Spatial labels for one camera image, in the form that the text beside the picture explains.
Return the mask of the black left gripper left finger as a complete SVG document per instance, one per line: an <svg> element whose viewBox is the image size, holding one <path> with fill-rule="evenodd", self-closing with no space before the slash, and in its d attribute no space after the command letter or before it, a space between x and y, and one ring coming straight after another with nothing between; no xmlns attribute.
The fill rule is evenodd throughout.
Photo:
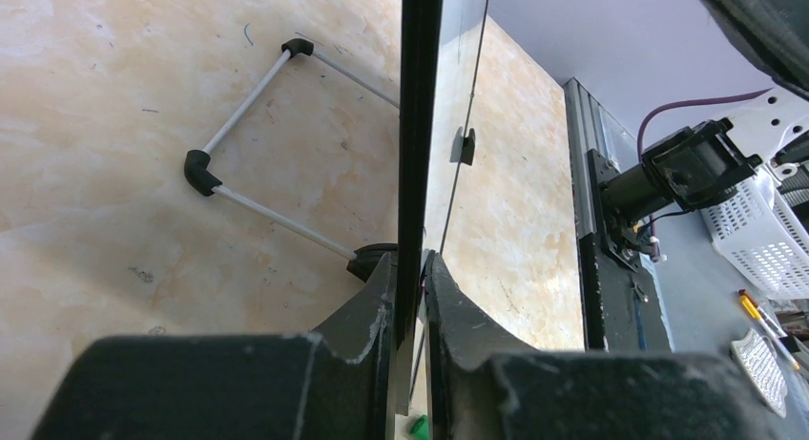
<svg viewBox="0 0 809 440"><path fill-rule="evenodd" d="M313 330L113 336L71 365L36 439L390 439L394 297L386 254Z"/></svg>

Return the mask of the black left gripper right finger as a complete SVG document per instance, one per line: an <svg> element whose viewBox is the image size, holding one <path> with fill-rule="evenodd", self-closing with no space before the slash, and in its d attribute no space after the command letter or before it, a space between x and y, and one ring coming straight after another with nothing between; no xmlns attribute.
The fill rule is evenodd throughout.
<svg viewBox="0 0 809 440"><path fill-rule="evenodd" d="M693 353L542 351L425 261L433 439L776 439L730 361Z"/></svg>

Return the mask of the white whiteboard black frame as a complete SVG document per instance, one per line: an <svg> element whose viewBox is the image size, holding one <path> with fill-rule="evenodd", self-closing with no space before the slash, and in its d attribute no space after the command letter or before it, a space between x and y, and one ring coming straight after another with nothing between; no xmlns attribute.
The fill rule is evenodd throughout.
<svg viewBox="0 0 809 440"><path fill-rule="evenodd" d="M348 270L366 283L380 259L391 254L397 262L394 297L393 372L405 365L405 345L415 333L418 312L425 315L422 346L428 375L425 335L424 229L433 132L438 112L438 78L443 71L440 49L471 32L475 43L483 38L489 0L403 0L402 70L400 90L400 172L398 242L368 245L351 256Z"/></svg>

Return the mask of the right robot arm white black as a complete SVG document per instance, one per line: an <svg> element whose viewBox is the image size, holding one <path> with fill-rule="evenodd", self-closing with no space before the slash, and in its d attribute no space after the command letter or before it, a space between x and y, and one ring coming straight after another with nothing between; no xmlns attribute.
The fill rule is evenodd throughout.
<svg viewBox="0 0 809 440"><path fill-rule="evenodd" d="M700 0L725 37L774 82L769 90L663 105L650 117L691 106L736 109L684 127L650 147L637 164L594 179L592 198L606 250L653 255L654 213L675 203L681 213L719 205L808 130L808 0Z"/></svg>

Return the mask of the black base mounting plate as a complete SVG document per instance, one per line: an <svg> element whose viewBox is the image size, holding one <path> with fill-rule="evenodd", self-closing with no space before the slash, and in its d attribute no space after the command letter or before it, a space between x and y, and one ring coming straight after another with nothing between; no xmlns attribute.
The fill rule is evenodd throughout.
<svg viewBox="0 0 809 440"><path fill-rule="evenodd" d="M618 171L596 150L587 160L595 231L578 240L586 349L672 351L653 274L635 249L613 240L618 223L600 197Z"/></svg>

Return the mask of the white mesh object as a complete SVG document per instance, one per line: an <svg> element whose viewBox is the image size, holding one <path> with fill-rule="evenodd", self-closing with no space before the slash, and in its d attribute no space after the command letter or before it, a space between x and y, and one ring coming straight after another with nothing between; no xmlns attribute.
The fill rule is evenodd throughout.
<svg viewBox="0 0 809 440"><path fill-rule="evenodd" d="M764 405L785 419L788 387L773 349L753 328L730 344L730 355L752 383Z"/></svg>

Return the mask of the yellow marker on floor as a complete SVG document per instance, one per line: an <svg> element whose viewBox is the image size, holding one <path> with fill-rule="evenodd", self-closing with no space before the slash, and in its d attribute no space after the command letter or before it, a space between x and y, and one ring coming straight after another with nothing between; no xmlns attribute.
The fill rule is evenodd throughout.
<svg viewBox="0 0 809 440"><path fill-rule="evenodd" d="M775 330L764 320L761 309L751 300L751 297L746 293L745 289L738 291L738 298L743 309L748 315L762 328L767 337L773 342L778 353L790 364L793 370L798 371L801 369L799 362L793 357L792 353L784 346Z"/></svg>

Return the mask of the white perforated plastic basket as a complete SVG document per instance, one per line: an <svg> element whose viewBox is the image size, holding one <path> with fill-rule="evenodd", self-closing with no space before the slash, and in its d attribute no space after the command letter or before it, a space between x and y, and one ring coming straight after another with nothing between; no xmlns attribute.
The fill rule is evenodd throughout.
<svg viewBox="0 0 809 440"><path fill-rule="evenodd" d="M808 233L760 171L700 211L715 251L773 300L808 298Z"/></svg>

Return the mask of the aluminium frame rail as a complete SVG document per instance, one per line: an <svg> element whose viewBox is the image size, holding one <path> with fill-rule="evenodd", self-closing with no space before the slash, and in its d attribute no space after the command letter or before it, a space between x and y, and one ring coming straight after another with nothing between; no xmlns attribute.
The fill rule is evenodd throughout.
<svg viewBox="0 0 809 440"><path fill-rule="evenodd" d="M563 85L576 236L595 231L587 152L596 150L620 172L637 163L636 135L626 130L574 77Z"/></svg>

